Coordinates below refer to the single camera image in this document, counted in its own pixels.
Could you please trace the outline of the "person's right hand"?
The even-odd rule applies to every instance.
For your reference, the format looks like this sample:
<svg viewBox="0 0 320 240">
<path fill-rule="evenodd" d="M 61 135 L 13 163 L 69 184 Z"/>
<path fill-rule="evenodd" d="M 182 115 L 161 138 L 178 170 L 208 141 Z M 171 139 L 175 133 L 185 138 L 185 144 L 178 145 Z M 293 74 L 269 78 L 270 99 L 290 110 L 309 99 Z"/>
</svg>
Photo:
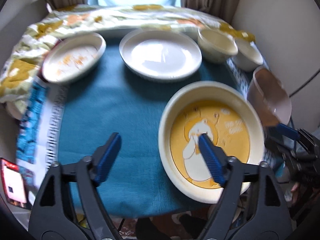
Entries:
<svg viewBox="0 0 320 240">
<path fill-rule="evenodd" d="M 298 200 L 299 189 L 300 189 L 300 183 L 295 183 L 290 191 L 292 194 L 292 198 L 291 198 L 292 205 L 294 205 Z"/>
</svg>

